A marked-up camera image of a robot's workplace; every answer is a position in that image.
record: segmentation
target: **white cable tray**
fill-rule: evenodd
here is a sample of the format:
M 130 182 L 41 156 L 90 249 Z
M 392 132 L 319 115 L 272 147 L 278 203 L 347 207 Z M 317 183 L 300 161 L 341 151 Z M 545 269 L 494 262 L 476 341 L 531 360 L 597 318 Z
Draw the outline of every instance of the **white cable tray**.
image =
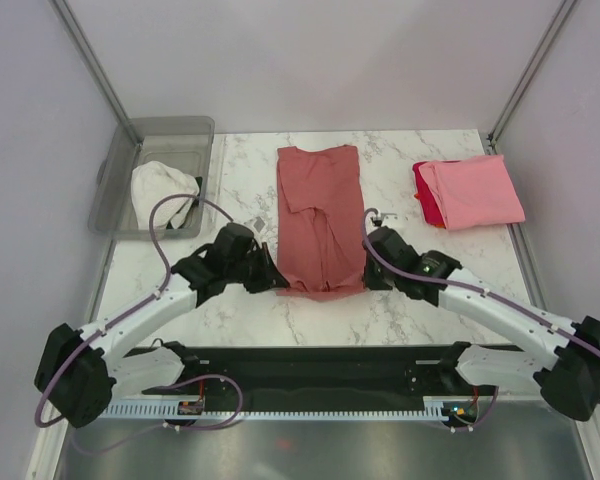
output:
M 111 402 L 100 418 L 115 419 L 152 419 L 152 420 L 223 420 L 233 412 L 202 412 L 202 414 L 183 413 L 184 402 L 194 404 L 197 397 L 174 399 L 142 399 L 134 398 Z M 424 410 L 377 411 L 377 412 L 243 412 L 238 415 L 241 420 L 391 420 L 391 421 L 446 421 L 442 414 L 443 404 L 440 401 L 425 400 Z

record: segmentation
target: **clear plastic bin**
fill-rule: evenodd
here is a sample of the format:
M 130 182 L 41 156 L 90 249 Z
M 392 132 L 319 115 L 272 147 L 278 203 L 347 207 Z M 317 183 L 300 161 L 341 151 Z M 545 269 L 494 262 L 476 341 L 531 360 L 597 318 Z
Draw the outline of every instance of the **clear plastic bin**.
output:
M 89 229 L 113 233 L 118 239 L 147 240 L 148 230 L 139 230 L 131 203 L 131 172 L 150 161 L 158 161 L 202 180 L 205 198 L 211 161 L 214 122 L 209 117 L 161 117 L 132 119 L 141 143 L 134 145 L 122 126 L 111 141 L 109 154 L 98 172 L 98 191 L 89 215 Z M 161 238 L 195 237 L 200 233 L 203 209 L 191 208 L 182 227 L 162 230 Z

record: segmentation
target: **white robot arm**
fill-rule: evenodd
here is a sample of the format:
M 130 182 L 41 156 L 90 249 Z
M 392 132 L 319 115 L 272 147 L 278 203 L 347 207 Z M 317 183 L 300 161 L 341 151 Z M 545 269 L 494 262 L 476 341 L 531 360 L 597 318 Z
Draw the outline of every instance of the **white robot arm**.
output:
M 600 360 L 514 307 L 546 318 L 550 325 L 585 338 L 597 349 L 600 349 L 600 322 L 587 317 L 576 324 L 503 293 L 498 296 L 506 303 L 497 301 L 487 294 L 496 289 L 457 260 L 436 251 L 419 255 L 386 223 L 374 225 L 376 229 L 365 247 L 368 254 L 364 282 L 368 289 L 395 288 L 411 299 L 425 300 L 435 307 L 472 318 L 519 347 L 519 350 L 502 350 L 456 342 L 448 347 L 448 354 L 441 360 L 451 377 L 459 375 L 469 385 L 494 385 L 516 392 L 539 391 L 556 410 L 571 418 L 587 420 L 591 416 L 600 400 Z M 369 245 L 374 249 L 373 255 L 369 253 Z M 376 255 L 384 263 L 419 278 L 444 281 L 430 283 L 402 278 L 379 263 Z M 183 358 L 173 345 L 128 356 L 170 320 L 221 294 L 228 283 L 240 283 L 250 293 L 289 285 L 276 269 L 266 244 L 259 245 L 250 229 L 235 223 L 223 227 L 213 244 L 178 261 L 171 273 L 156 300 L 112 328 L 105 328 L 109 319 L 134 308 L 135 303 L 101 322 L 79 330 L 65 324 L 50 334 L 35 380 L 40 391 L 47 388 L 72 351 L 98 331 L 106 331 L 76 358 L 75 365 L 60 377 L 49 396 L 74 427 L 93 421 L 112 399 L 170 385 L 181 376 Z M 459 283 L 474 288 L 468 290 L 458 286 Z

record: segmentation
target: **white marble surface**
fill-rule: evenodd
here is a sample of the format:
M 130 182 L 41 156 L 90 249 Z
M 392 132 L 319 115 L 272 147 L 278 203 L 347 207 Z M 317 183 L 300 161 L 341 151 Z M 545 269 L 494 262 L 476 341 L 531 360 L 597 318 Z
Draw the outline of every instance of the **white marble surface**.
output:
M 422 160 L 464 159 L 483 153 L 478 133 L 392 131 L 280 133 L 216 136 L 209 198 L 238 222 L 261 217 L 262 231 L 275 258 L 277 250 L 276 161 L 278 147 L 321 150 L 351 144 L 359 149 L 360 184 L 365 207 L 398 213 L 408 225 L 407 242 L 416 250 L 441 250 L 505 292 L 527 300 L 506 227 L 448 232 L 426 225 L 417 200 L 411 167 Z M 200 237 L 165 241 L 173 263 L 210 241 L 224 220 L 205 216 Z M 150 243 L 118 243 L 110 265 L 98 318 L 150 291 L 163 275 Z M 160 337 L 186 345 L 422 345 L 456 340 L 498 343 L 504 339 L 474 321 L 407 299 L 396 292 L 367 292 L 327 303 L 249 295 L 229 286 L 189 314 L 170 322 L 145 344 Z

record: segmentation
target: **white cloth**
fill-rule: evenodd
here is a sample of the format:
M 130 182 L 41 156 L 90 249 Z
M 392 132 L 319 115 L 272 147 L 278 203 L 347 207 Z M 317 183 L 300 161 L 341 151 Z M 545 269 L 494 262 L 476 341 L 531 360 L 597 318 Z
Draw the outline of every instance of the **white cloth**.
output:
M 153 207 L 163 198 L 176 193 L 198 195 L 196 179 L 160 162 L 147 162 L 131 173 L 131 203 L 138 219 L 138 229 L 149 229 L 149 216 Z M 193 199 L 175 198 L 160 206 L 154 218 L 154 228 L 165 229 L 171 222 L 179 228 L 191 208 Z

